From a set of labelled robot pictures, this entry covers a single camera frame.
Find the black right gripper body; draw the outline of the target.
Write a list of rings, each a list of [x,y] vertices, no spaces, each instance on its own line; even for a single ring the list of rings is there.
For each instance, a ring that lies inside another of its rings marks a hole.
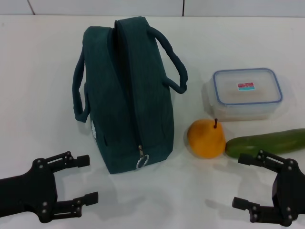
[[[286,159],[277,171],[273,183],[273,204],[282,226],[290,226],[305,213],[305,175],[293,159]]]

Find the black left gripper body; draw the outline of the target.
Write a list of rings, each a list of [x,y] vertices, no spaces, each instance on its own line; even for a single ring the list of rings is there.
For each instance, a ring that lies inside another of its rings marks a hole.
[[[57,202],[55,177],[48,160],[35,159],[23,175],[0,180],[0,214],[48,214]]]

